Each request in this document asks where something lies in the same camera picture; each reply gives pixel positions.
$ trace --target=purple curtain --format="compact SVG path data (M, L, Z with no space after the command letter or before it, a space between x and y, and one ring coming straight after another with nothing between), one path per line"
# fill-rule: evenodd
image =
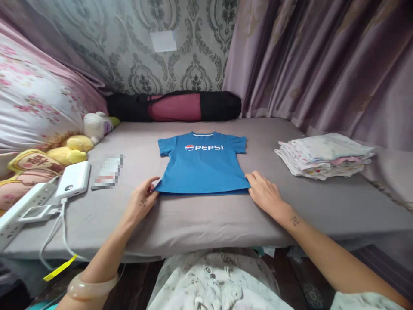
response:
M102 95L112 94L97 74L26 0L1 1L0 16L7 20L35 47L78 73Z
M241 0L223 90L244 118L378 146L365 175L412 207L412 14L408 0Z

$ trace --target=folded clothes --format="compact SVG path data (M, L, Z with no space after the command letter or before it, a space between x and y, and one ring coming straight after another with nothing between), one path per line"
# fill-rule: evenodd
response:
M325 180L350 177L371 163L374 148L363 146L338 133L279 142L274 150L295 176Z

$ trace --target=yoga mat bag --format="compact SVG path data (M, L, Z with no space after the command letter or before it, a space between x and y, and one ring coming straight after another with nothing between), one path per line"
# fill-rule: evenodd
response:
M241 113L241 99L229 91L175 91L166 95L113 94L110 116L121 121L227 121Z

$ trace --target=bed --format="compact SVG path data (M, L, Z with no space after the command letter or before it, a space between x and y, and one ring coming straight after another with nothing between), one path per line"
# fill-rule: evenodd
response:
M239 154L244 172L261 171L276 183L283 198L310 224L337 241L362 244L413 229L413 215L394 204L361 175L318 181L291 175L273 151L278 141L304 135L280 118L237 119L200 123L121 123L89 153L92 175L110 154L123 154L118 183L112 189L88 191L68 203L68 243L89 259L115 227L136 185L162 176L168 158L161 158L157 140L190 131L247 137L247 153ZM4 250L3 258L36 260L53 221L28 224ZM294 245L294 240L248 195L161 197L136 228L123 262L161 259L204 248ZM45 251L48 259L69 259L62 229Z

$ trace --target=light switch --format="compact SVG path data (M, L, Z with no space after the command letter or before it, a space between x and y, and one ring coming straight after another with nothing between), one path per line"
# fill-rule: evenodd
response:
M151 32L155 52L170 52L176 50L176 42L171 30Z

